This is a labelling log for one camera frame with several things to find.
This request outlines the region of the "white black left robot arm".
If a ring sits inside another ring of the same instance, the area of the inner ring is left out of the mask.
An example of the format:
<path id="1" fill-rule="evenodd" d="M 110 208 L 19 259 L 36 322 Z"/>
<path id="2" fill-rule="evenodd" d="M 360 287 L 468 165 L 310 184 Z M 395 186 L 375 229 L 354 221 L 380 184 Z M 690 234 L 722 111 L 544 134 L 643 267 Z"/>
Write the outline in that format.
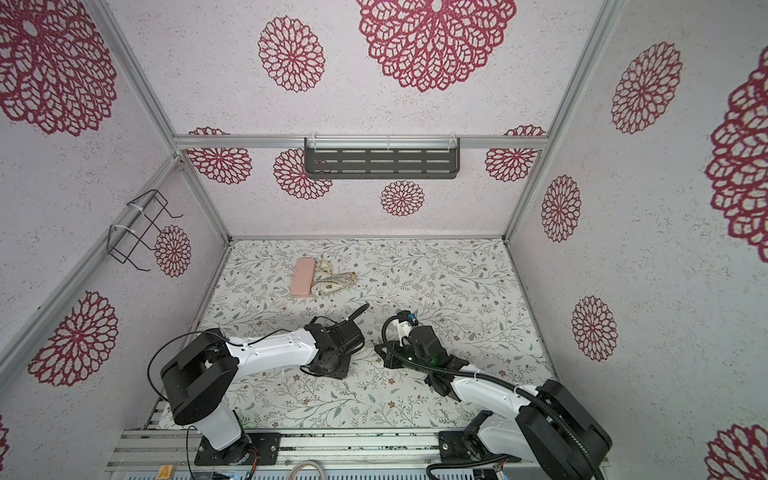
<path id="1" fill-rule="evenodd" d="M 174 422 L 194 427 L 201 445 L 224 463 L 235 463 L 252 450 L 252 441 L 224 399 L 230 385 L 273 369 L 297 367 L 320 378 L 343 379 L 352 356 L 365 339 L 355 319 L 370 308 L 363 304 L 345 319 L 323 325 L 279 329 L 260 338 L 227 337 L 218 328 L 197 333 L 160 370 Z"/>

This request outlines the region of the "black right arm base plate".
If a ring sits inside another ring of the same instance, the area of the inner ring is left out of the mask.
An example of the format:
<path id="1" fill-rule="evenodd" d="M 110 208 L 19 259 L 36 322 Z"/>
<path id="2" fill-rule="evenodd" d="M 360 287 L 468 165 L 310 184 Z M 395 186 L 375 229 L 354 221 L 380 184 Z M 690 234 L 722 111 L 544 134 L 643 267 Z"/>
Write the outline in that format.
<path id="1" fill-rule="evenodd" d="M 446 464 L 486 465 L 509 458 L 507 454 L 492 453 L 476 436 L 458 430 L 439 431 L 438 447 L 440 461 Z"/>

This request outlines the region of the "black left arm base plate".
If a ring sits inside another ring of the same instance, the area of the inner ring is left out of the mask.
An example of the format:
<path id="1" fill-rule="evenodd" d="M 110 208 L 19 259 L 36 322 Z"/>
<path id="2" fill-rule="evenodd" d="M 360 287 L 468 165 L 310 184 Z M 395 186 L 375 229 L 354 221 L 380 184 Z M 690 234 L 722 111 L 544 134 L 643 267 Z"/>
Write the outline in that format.
<path id="1" fill-rule="evenodd" d="M 195 466 L 272 466 L 276 464 L 282 435 L 280 433 L 243 433 L 223 450 L 213 448 L 203 437 L 193 464 Z"/>

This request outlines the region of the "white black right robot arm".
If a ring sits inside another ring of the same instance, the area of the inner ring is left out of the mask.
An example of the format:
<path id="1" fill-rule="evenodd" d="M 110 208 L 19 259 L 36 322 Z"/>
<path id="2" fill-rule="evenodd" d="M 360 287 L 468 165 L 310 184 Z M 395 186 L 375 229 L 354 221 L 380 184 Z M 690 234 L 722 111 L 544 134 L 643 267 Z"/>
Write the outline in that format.
<path id="1" fill-rule="evenodd" d="M 479 408 L 448 451 L 427 468 L 502 468 L 536 463 L 551 479 L 601 479 L 612 439 L 561 383 L 516 385 L 483 372 L 443 347 L 434 329 L 414 318 L 388 318 L 375 350 L 389 369 L 424 374 L 437 395 Z"/>

